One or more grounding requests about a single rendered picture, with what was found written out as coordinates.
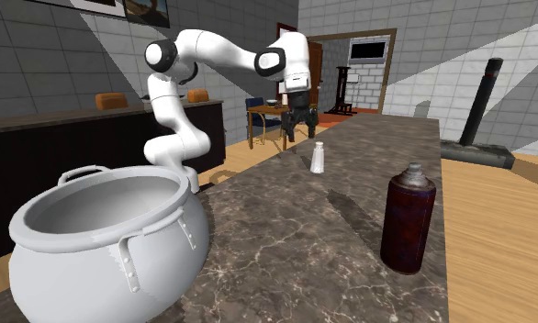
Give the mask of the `dark red spray can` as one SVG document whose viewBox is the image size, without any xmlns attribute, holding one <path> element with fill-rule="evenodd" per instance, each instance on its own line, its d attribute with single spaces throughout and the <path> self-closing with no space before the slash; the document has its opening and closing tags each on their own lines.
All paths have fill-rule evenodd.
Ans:
<svg viewBox="0 0 538 323">
<path fill-rule="evenodd" d="M 380 257 L 393 271 L 412 275 L 420 270 L 436 192 L 417 162 L 390 179 Z"/>
</svg>

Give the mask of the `red framed wall picture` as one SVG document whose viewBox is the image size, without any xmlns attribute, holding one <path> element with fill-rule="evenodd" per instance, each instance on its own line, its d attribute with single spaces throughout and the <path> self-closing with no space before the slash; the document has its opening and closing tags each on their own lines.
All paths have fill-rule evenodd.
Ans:
<svg viewBox="0 0 538 323">
<path fill-rule="evenodd" d="M 297 28 L 289 26 L 284 23 L 280 23 L 280 22 L 276 23 L 276 38 L 277 39 L 281 38 L 285 33 L 291 32 L 291 31 L 297 32 Z"/>
</svg>

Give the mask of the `landscape wall picture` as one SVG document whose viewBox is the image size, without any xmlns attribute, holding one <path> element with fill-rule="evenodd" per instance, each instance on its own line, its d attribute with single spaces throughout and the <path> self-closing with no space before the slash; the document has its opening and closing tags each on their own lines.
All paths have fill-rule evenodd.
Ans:
<svg viewBox="0 0 538 323">
<path fill-rule="evenodd" d="M 169 28 L 166 0 L 124 0 L 128 22 L 152 27 Z"/>
</svg>

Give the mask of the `white framed wall picture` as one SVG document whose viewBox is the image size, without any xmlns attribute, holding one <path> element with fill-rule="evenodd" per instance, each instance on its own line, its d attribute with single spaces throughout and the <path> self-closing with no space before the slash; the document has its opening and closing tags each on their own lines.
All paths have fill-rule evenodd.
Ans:
<svg viewBox="0 0 538 323">
<path fill-rule="evenodd" d="M 113 17 L 125 17 L 124 0 L 27 0 Z"/>
</svg>

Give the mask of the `black floor stand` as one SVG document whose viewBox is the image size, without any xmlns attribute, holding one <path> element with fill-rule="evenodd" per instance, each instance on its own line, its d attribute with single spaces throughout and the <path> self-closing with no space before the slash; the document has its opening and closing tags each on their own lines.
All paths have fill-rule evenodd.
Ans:
<svg viewBox="0 0 538 323">
<path fill-rule="evenodd" d="M 345 103 L 346 84 L 350 67 L 338 66 L 337 69 L 339 70 L 339 75 L 335 95 L 335 105 L 329 111 L 326 111 L 326 114 L 344 115 L 351 117 L 352 115 L 354 115 L 353 105 Z"/>
</svg>

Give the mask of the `brown door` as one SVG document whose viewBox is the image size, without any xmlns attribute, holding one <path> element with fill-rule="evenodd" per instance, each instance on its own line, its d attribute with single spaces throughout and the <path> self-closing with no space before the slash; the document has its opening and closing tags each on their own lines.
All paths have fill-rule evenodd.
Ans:
<svg viewBox="0 0 538 323">
<path fill-rule="evenodd" d="M 309 104 L 316 106 L 319 101 L 319 85 L 321 81 L 322 45 L 318 42 L 310 42 L 309 49 L 309 69 L 311 78 L 311 88 L 309 90 Z"/>
</svg>

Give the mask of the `black wall screen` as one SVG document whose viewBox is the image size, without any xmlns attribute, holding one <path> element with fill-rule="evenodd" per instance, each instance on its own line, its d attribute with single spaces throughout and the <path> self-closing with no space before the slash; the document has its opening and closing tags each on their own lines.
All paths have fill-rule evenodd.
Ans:
<svg viewBox="0 0 538 323">
<path fill-rule="evenodd" d="M 388 39 L 354 39 L 350 42 L 349 64 L 382 63 L 386 60 Z"/>
</svg>

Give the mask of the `black post on grey base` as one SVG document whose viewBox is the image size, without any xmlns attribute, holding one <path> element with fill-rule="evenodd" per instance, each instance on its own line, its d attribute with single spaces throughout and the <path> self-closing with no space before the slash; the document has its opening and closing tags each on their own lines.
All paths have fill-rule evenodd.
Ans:
<svg viewBox="0 0 538 323">
<path fill-rule="evenodd" d="M 443 159 L 512 169 L 515 157 L 504 146 L 475 143 L 478 127 L 484 116 L 502 63 L 501 58 L 488 60 L 461 138 L 458 141 L 441 140 L 441 157 Z"/>
</svg>

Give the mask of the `white salt shaker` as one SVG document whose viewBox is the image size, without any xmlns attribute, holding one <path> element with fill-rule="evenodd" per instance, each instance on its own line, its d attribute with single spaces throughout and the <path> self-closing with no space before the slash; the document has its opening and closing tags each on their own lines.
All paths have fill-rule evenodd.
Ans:
<svg viewBox="0 0 538 323">
<path fill-rule="evenodd" d="M 312 173 L 324 173 L 324 147 L 322 141 L 317 141 L 315 143 L 310 164 L 310 171 Z"/>
</svg>

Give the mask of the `blue chair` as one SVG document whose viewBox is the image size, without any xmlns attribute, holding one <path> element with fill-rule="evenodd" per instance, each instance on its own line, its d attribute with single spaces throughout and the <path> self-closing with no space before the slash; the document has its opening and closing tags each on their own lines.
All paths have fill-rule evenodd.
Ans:
<svg viewBox="0 0 538 323">
<path fill-rule="evenodd" d="M 269 107 L 275 110 L 275 106 L 270 106 L 269 104 L 266 105 L 262 97 L 246 98 L 245 105 L 246 105 L 247 110 L 251 110 L 252 108 L 259 107 L 259 106 Z M 263 128 L 262 142 L 264 142 L 265 132 L 267 128 L 280 126 L 280 125 L 281 125 L 281 120 L 279 118 L 271 119 L 271 118 L 268 118 L 265 114 L 252 112 L 248 116 L 248 130 L 252 130 L 253 126 Z"/>
</svg>

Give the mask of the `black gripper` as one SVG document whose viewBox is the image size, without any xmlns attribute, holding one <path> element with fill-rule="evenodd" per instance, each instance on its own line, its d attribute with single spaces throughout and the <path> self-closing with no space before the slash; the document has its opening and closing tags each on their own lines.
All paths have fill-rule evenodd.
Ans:
<svg viewBox="0 0 538 323">
<path fill-rule="evenodd" d="M 282 114 L 282 129 L 289 141 L 295 140 L 294 129 L 296 121 L 306 121 L 308 137 L 315 137 L 316 126 L 319 124 L 318 110 L 309 106 L 309 91 L 287 94 L 288 110 Z"/>
</svg>

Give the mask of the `wooden table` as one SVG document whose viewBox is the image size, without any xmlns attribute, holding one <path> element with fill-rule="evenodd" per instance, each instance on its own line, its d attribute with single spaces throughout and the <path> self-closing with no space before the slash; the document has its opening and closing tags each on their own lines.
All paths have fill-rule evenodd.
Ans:
<svg viewBox="0 0 538 323">
<path fill-rule="evenodd" d="M 280 106 L 269 106 L 269 105 L 253 106 L 251 98 L 246 99 L 246 108 L 247 108 L 247 117 L 248 117 L 248 144 L 249 144 L 249 148 L 251 150 L 253 149 L 252 115 L 257 114 L 262 118 L 262 121 L 263 121 L 262 143 L 264 143 L 265 133 L 266 133 L 266 120 L 265 120 L 264 115 L 281 116 L 284 112 L 289 110 L 288 106 L 283 106 L 283 105 L 280 105 Z"/>
</svg>

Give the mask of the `large white cooking pot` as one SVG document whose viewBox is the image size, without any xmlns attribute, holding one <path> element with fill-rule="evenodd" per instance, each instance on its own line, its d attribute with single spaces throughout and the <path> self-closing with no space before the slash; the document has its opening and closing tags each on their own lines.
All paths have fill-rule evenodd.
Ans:
<svg viewBox="0 0 538 323">
<path fill-rule="evenodd" d="M 208 221 L 185 173 L 84 166 L 13 215 L 12 296 L 29 323 L 146 323 L 201 271 Z"/>
</svg>

